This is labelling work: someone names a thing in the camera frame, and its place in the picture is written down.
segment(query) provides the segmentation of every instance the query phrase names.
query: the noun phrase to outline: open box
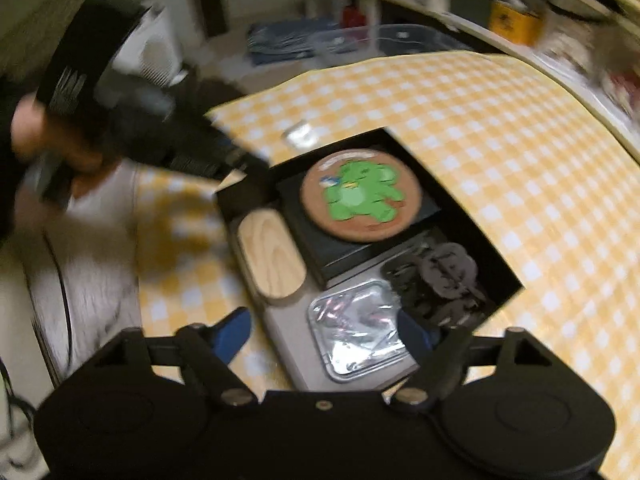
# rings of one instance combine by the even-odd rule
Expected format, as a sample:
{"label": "open box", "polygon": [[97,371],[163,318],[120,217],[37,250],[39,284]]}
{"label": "open box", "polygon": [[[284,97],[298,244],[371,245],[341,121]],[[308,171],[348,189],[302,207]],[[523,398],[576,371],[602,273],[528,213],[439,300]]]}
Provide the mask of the open box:
{"label": "open box", "polygon": [[[422,188],[422,206],[414,222],[401,233],[369,244],[338,240],[311,222],[300,203],[305,173],[319,160],[341,150],[373,149],[404,162]],[[326,355],[319,351],[308,311],[318,298],[370,280],[383,280],[382,267],[416,244],[435,246],[451,241],[462,245],[478,267],[478,283],[488,297],[468,324],[482,323],[521,288],[521,283],[466,212],[438,181],[386,130],[378,129],[323,146],[270,169],[271,181],[244,179],[217,194],[228,240],[266,331],[298,389],[316,391],[382,389],[415,368],[406,354],[392,364],[353,380],[339,381],[328,373]],[[286,221],[308,273],[300,292],[285,303],[274,304],[258,292],[238,242],[238,225],[252,211],[273,208]]]}

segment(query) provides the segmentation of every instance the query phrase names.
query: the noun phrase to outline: checkered tablecloth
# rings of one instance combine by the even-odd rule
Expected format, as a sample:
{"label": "checkered tablecloth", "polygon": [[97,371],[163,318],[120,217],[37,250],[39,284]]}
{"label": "checkered tablecloth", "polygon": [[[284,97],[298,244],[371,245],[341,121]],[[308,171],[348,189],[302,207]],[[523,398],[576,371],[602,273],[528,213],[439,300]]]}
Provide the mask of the checkered tablecloth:
{"label": "checkered tablecloth", "polygon": [[[640,168],[572,95],[506,56],[442,53],[305,73],[212,110],[273,163],[304,119],[323,143],[386,126],[474,218],[524,290],[481,329],[532,331],[614,407],[604,472],[640,478]],[[248,304],[213,184],[144,171],[140,304],[148,335]],[[258,393],[287,383],[256,327],[233,370]]]}

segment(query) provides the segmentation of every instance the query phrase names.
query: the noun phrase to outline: green cartoon character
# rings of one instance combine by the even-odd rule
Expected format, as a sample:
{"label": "green cartoon character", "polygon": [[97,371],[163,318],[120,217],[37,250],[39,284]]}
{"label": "green cartoon character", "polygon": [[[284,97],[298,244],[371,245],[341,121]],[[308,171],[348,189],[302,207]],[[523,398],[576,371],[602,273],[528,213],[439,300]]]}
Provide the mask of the green cartoon character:
{"label": "green cartoon character", "polygon": [[378,222],[391,222],[398,213],[386,199],[404,200],[394,187],[398,175],[388,164],[366,160],[350,160],[340,167],[338,178],[325,177],[322,184],[329,214],[334,220],[348,220],[358,215],[370,215]]}

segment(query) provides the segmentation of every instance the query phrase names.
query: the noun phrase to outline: black sleeve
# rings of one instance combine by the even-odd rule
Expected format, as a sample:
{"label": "black sleeve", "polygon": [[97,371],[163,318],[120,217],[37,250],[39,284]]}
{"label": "black sleeve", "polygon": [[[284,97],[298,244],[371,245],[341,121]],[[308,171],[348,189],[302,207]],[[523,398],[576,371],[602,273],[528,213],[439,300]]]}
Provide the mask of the black sleeve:
{"label": "black sleeve", "polygon": [[23,95],[20,87],[0,76],[0,240],[13,227],[15,191],[26,170],[26,166],[17,160],[11,149],[11,121],[15,107]]}

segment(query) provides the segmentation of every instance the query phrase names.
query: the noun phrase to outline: folded blue cloth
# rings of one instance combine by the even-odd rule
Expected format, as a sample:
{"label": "folded blue cloth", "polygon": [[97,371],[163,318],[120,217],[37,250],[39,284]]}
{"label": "folded blue cloth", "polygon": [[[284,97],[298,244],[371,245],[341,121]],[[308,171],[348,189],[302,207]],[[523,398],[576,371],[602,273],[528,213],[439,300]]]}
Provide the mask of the folded blue cloth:
{"label": "folded blue cloth", "polygon": [[247,34],[247,49],[256,65],[313,57],[309,36],[336,28],[338,23],[329,18],[254,23]]}

